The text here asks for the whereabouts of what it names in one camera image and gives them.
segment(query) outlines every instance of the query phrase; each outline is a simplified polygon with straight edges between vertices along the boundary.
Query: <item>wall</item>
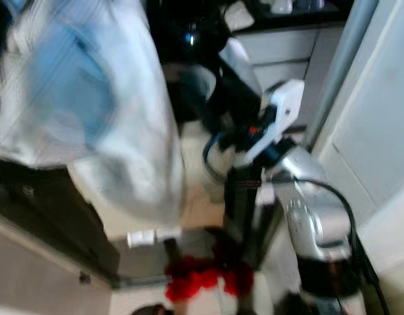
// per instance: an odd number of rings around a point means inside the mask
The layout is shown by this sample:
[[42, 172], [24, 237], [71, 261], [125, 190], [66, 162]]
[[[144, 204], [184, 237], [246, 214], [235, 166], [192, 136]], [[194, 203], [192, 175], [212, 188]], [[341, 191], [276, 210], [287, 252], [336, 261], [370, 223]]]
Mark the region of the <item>wall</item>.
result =
[[0, 314], [108, 315], [110, 298], [0, 235]]
[[313, 153], [353, 206], [392, 314], [404, 314], [404, 1], [379, 2]]

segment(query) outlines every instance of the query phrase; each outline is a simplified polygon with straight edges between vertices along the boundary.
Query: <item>cable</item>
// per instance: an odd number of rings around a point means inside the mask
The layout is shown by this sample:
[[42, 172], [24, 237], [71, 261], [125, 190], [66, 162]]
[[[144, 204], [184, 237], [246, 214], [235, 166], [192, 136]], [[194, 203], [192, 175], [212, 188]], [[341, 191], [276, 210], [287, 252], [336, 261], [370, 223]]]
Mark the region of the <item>cable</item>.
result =
[[205, 145], [204, 149], [203, 149], [203, 161], [204, 164], [206, 166], [206, 169], [208, 170], [210, 176], [212, 176], [217, 182], [223, 184], [226, 182], [226, 178], [219, 174], [217, 171], [215, 171], [213, 169], [213, 167], [210, 165], [209, 161], [208, 161], [208, 155], [209, 155], [209, 151], [212, 148], [212, 146], [214, 146], [215, 143], [219, 142], [223, 137], [222, 133], [219, 133], [216, 136], [213, 136], [209, 142]]
[[342, 312], [342, 315], [347, 315], [346, 312], [345, 312], [344, 307], [342, 306], [342, 304], [341, 304], [341, 302], [340, 302], [340, 298], [339, 298], [339, 297], [338, 297], [338, 304], [339, 304], [339, 307], [340, 307], [340, 312]]
[[224, 21], [226, 21], [225, 15], [226, 15], [227, 11], [228, 11], [229, 8], [230, 8], [232, 5], [234, 5], [234, 4], [235, 4], [234, 2], [228, 3], [227, 5], [225, 5], [225, 8], [223, 8], [223, 11], [222, 11], [222, 19], [223, 19]]
[[383, 309], [383, 314], [384, 315], [390, 315], [390, 311], [388, 309], [386, 300], [384, 298], [384, 294], [381, 291], [380, 284], [378, 284], [378, 282], [377, 282], [377, 283], [374, 283], [373, 285], [374, 285], [375, 291], [377, 292], [378, 299], [380, 300], [380, 304], [381, 304], [381, 307]]

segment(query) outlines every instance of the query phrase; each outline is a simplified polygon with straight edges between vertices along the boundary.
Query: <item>countertop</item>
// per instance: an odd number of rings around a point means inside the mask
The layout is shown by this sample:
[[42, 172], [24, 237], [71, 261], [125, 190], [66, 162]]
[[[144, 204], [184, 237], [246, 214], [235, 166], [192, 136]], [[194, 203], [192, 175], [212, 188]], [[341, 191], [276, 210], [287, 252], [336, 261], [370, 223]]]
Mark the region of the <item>countertop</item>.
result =
[[243, 0], [243, 2], [254, 23], [234, 30], [233, 34], [345, 22], [353, 4], [353, 1], [328, 0], [325, 9], [317, 12], [302, 11], [295, 7], [291, 14], [273, 14], [268, 5], [260, 3], [259, 0]]

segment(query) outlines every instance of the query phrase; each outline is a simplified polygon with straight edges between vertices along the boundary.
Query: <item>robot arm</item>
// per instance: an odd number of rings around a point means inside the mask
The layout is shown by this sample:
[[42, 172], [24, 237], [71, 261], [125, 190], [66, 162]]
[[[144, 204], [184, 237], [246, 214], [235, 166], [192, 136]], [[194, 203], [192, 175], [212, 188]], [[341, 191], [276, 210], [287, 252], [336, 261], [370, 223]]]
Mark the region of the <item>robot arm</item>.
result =
[[[255, 193], [234, 187], [238, 182], [272, 182], [297, 256], [306, 314], [364, 315], [360, 277], [364, 275], [379, 290], [378, 277], [357, 239], [349, 204], [328, 184], [313, 156], [282, 139], [298, 116], [302, 93], [300, 80], [281, 83], [263, 96], [266, 109], [257, 125], [216, 138], [222, 147], [236, 144], [239, 149], [225, 185], [225, 212], [247, 227], [253, 218]], [[249, 233], [245, 230], [242, 235], [246, 239]], [[389, 314], [384, 299], [382, 306], [384, 314]]]

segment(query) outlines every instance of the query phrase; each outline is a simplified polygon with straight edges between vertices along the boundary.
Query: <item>red object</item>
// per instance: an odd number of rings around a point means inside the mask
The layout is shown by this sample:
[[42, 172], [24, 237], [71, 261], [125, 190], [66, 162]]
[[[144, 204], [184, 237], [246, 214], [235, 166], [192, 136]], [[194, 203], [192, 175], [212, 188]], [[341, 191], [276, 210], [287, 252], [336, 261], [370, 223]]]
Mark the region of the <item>red object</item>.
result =
[[254, 283], [254, 272], [245, 262], [224, 271], [222, 276], [225, 280], [224, 292], [237, 297], [249, 294]]
[[[221, 256], [218, 246], [214, 252], [216, 257]], [[166, 291], [166, 297], [173, 303], [193, 298], [201, 288], [217, 286], [220, 276], [225, 280], [224, 291], [237, 297], [247, 295], [254, 283], [254, 272], [246, 263], [225, 268], [218, 259], [185, 256], [167, 266], [165, 273], [173, 278]]]
[[251, 126], [251, 127], [248, 128], [248, 132], [249, 132], [252, 136], [254, 136], [256, 133], [259, 132], [259, 129], [256, 128], [256, 127], [254, 127], [254, 126]]

